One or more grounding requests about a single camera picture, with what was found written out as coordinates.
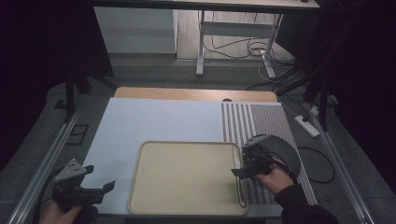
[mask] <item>beige tray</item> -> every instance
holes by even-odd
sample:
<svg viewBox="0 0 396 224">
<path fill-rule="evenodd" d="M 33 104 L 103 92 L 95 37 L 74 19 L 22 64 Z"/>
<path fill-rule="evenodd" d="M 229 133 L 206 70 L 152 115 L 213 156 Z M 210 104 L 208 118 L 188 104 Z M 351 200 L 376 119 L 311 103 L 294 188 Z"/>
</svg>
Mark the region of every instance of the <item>beige tray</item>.
<svg viewBox="0 0 396 224">
<path fill-rule="evenodd" d="M 231 172 L 235 152 L 240 149 L 234 143 L 146 142 L 140 148 L 129 210 L 137 215 L 244 215 L 248 202 L 241 206 Z"/>
</svg>

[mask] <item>human hand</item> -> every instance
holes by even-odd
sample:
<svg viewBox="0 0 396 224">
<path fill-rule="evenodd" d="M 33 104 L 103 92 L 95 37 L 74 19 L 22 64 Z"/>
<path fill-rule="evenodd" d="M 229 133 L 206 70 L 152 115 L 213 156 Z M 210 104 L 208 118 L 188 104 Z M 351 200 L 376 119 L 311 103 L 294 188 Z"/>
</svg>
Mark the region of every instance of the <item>human hand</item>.
<svg viewBox="0 0 396 224">
<path fill-rule="evenodd" d="M 65 213 L 59 204 L 51 200 L 39 224 L 72 224 L 81 208 L 82 206 L 73 206 Z"/>
<path fill-rule="evenodd" d="M 272 172 L 269 175 L 255 175 L 254 177 L 274 195 L 277 195 L 282 189 L 293 185 L 291 178 L 278 165 L 271 165 Z"/>
</svg>

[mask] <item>tray rim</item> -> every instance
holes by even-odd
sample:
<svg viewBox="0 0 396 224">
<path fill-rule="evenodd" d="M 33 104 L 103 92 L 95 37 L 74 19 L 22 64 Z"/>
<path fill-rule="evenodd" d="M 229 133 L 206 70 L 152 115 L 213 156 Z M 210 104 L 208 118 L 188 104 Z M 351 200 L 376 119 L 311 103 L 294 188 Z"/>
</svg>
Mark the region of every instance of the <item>tray rim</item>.
<svg viewBox="0 0 396 224">
<path fill-rule="evenodd" d="M 136 162 L 134 163 L 134 178 L 136 177 L 137 174 L 137 167 L 139 165 L 140 162 L 140 156 L 142 153 L 142 149 L 144 148 L 145 145 L 147 144 L 151 144 L 151 143 L 165 143 L 165 144 L 198 144 L 198 145 L 206 145 L 206 144 L 215 144 L 215 145 L 231 145 L 233 148 L 236 147 L 237 153 L 238 153 L 238 159 L 241 162 L 241 147 L 238 146 L 236 143 L 234 142 L 211 142 L 211 141 L 159 141 L 159 140 L 148 140 L 146 142 L 144 142 L 138 151 L 137 157 L 136 157 Z M 164 214 L 164 213 L 156 213 L 156 214 L 151 214 L 151 213 L 141 213 L 141 212 L 134 212 L 133 209 L 131 208 L 131 202 L 132 202 L 132 195 L 133 195 L 133 190 L 134 190 L 134 185 L 135 185 L 135 181 L 134 178 L 132 178 L 132 185 L 130 187 L 129 190 L 129 196 L 128 196 L 128 210 L 134 214 L 134 215 L 152 215 L 152 216 L 213 216 L 213 217 L 222 217 L 222 216 L 227 216 L 227 217 L 240 217 L 245 215 L 248 212 L 249 209 L 249 202 L 248 202 L 248 187 L 247 187 L 247 181 L 246 180 L 241 180 L 241 186 L 242 186 L 242 192 L 244 194 L 244 198 L 246 201 L 246 207 L 241 207 L 244 208 L 243 212 L 240 214 Z"/>
</svg>

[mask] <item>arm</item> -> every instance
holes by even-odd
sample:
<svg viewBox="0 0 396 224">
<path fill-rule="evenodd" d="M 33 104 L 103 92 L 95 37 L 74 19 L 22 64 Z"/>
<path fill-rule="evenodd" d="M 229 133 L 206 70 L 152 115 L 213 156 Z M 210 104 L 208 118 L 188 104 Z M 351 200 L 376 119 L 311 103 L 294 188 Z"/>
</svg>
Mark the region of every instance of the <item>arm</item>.
<svg viewBox="0 0 396 224">
<path fill-rule="evenodd" d="M 275 195 L 276 202 L 283 207 L 283 223 L 338 224 L 332 213 L 318 205 L 310 205 L 302 186 L 293 185 L 290 177 L 280 167 L 274 165 L 271 174 L 255 177 Z"/>
</svg>

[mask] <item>sleeve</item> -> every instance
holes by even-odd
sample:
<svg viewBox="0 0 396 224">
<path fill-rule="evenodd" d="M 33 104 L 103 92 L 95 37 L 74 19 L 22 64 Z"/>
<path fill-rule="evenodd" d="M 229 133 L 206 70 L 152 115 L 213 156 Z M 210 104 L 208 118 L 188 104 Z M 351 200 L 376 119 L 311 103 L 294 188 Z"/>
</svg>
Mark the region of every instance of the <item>sleeve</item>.
<svg viewBox="0 0 396 224">
<path fill-rule="evenodd" d="M 338 224 L 337 218 L 328 210 L 308 203 L 300 184 L 283 189 L 275 200 L 283 207 L 284 224 Z"/>
</svg>

